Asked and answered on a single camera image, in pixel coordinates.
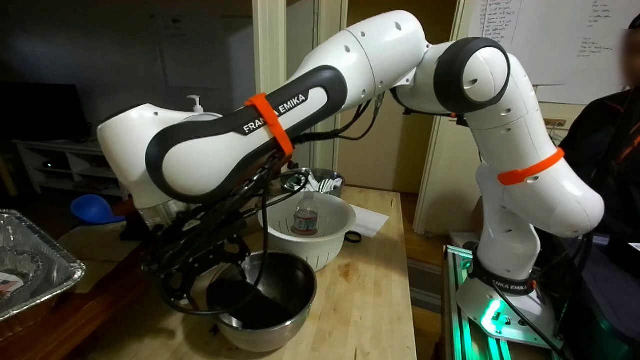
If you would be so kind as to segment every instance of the person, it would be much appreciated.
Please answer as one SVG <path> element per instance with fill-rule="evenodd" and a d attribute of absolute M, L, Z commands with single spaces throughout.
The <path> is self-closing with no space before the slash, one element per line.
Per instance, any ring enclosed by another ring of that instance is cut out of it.
<path fill-rule="evenodd" d="M 605 215 L 596 232 L 640 234 L 640 119 L 635 119 L 623 137 L 616 136 L 614 142 L 623 140 L 615 144 L 613 157 L 604 159 L 622 112 L 632 98 L 640 99 L 638 94 L 632 96 L 634 88 L 640 86 L 640 15 L 628 27 L 621 50 L 621 72 L 629 89 L 588 104 L 560 148 L 573 171 L 587 184 L 593 184 L 595 170 L 603 161 L 611 163 L 606 179 L 595 188 L 605 202 Z"/>

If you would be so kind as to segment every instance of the white robotic arm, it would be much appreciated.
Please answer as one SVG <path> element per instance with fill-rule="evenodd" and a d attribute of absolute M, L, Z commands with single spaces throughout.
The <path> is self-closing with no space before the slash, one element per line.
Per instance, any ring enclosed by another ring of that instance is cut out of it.
<path fill-rule="evenodd" d="M 573 173 L 548 137 L 520 62 L 492 40 L 431 45 L 413 15 L 385 13 L 321 44 L 267 100 L 294 138 L 387 90 L 413 111 L 464 114 L 483 157 L 477 171 L 485 215 L 478 266 L 495 276 L 489 281 L 505 284 L 506 292 L 529 280 L 540 251 L 531 224 L 574 237 L 599 223 L 602 199 Z M 216 119 L 147 104 L 103 123 L 98 136 L 150 225 L 168 225 L 184 203 L 221 201 L 245 180 L 247 168 L 278 149 L 251 106 Z M 488 297 L 495 296 L 482 280 L 470 279 L 458 294 L 464 312 L 477 319 Z M 515 290 L 520 293 L 511 293 L 528 315 L 546 331 L 553 326 L 553 313 L 531 292 Z"/>

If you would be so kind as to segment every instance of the floor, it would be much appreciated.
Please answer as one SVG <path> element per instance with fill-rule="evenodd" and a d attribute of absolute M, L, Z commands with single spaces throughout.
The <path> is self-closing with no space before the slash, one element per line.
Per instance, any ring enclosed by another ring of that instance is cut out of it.
<path fill-rule="evenodd" d="M 418 195 L 400 195 L 404 222 L 404 241 L 407 258 L 435 266 L 442 266 L 442 248 L 449 244 L 446 236 L 425 238 L 413 231 L 413 219 L 418 205 Z M 418 360 L 431 360 L 436 342 L 440 339 L 440 314 L 417 306 L 413 307 L 413 333 Z"/>

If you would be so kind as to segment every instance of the blue bowl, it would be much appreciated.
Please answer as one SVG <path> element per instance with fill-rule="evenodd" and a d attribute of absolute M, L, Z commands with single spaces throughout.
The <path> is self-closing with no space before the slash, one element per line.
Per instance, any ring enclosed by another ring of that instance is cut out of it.
<path fill-rule="evenodd" d="M 107 200 L 98 195 L 83 195 L 73 200 L 71 213 L 83 222 L 92 225 L 112 224 L 125 220 L 125 217 L 115 216 Z"/>

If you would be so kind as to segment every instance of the orange strap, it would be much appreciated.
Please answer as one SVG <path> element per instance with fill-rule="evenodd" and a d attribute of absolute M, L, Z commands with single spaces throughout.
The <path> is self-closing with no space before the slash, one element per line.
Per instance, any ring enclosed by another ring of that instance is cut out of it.
<path fill-rule="evenodd" d="M 260 117 L 262 117 L 267 123 L 267 126 L 269 126 L 269 130 L 271 130 L 273 136 L 278 140 L 284 154 L 286 156 L 293 154 L 293 145 L 291 144 L 291 140 L 282 128 L 282 125 L 280 125 L 280 121 L 278 121 L 278 115 L 276 115 L 275 110 L 271 107 L 269 101 L 267 101 L 267 94 L 264 92 L 256 94 L 245 101 L 244 105 L 254 106 L 256 110 L 258 110 Z"/>
<path fill-rule="evenodd" d="M 524 182 L 528 177 L 540 174 L 546 169 L 554 166 L 558 161 L 564 157 L 564 151 L 560 148 L 556 153 L 542 160 L 541 162 L 521 170 L 512 170 L 503 172 L 498 175 L 498 181 L 505 186 L 516 185 Z"/>

